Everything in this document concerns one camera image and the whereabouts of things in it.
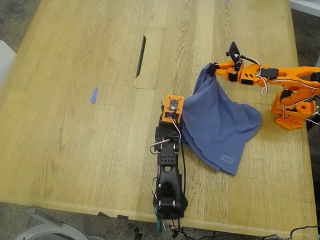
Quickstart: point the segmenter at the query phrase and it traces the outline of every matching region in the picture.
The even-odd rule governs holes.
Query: fabric label
[[[225,161],[227,164],[232,164],[234,162],[234,159],[227,155],[222,155],[221,160]]]

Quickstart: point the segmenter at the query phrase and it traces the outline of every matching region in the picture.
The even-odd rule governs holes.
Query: wood grain
[[[134,88],[145,28],[164,29],[155,89]],[[0,90],[0,201],[154,222],[148,146],[160,102],[168,93],[191,95],[200,70],[225,61],[231,41],[271,67],[298,64],[286,0],[43,0]],[[259,87],[219,81],[263,122],[236,176],[186,150],[181,224],[283,238],[315,225],[306,129],[274,123],[276,86],[261,95]],[[294,237],[316,235],[305,229]]]

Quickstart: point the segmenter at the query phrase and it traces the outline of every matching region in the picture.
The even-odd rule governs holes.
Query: gray carpet
[[[27,31],[28,25],[37,9],[40,0],[0,0],[0,40],[5,41],[15,52]],[[292,11],[295,40],[300,66],[314,66],[320,54],[320,19],[298,11]],[[308,133],[312,167],[320,173],[319,151],[320,128],[314,127]],[[14,239],[22,230],[37,223],[25,214],[25,206],[0,203],[0,240]],[[154,223],[109,218],[104,216],[85,215],[56,210],[43,210],[56,219],[73,223],[81,219],[84,231],[88,235],[96,235],[106,240],[134,239],[134,229],[139,228],[142,239],[156,240],[171,238],[168,233],[156,233]],[[212,236],[212,231],[185,228],[185,232],[194,239]],[[176,238],[185,239],[181,234]],[[221,236],[220,240],[256,240],[259,237],[245,235]]]

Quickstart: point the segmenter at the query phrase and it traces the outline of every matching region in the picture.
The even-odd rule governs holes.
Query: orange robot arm
[[[292,68],[270,68],[260,65],[252,58],[240,55],[232,42],[227,56],[232,60],[222,63],[211,63],[207,72],[224,77],[227,81],[245,85],[264,87],[263,94],[268,92],[268,83],[282,85],[272,103],[271,112],[280,114],[275,122],[287,130],[301,128],[303,121],[316,111],[316,102],[312,99],[320,94],[320,67],[300,66]],[[244,67],[244,60],[253,64]]]

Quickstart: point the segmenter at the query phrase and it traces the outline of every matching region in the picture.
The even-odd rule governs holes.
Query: blue cloth
[[[208,67],[200,72],[193,95],[184,100],[181,131],[200,159],[235,175],[245,142],[258,131],[262,116],[252,106],[231,101]]]

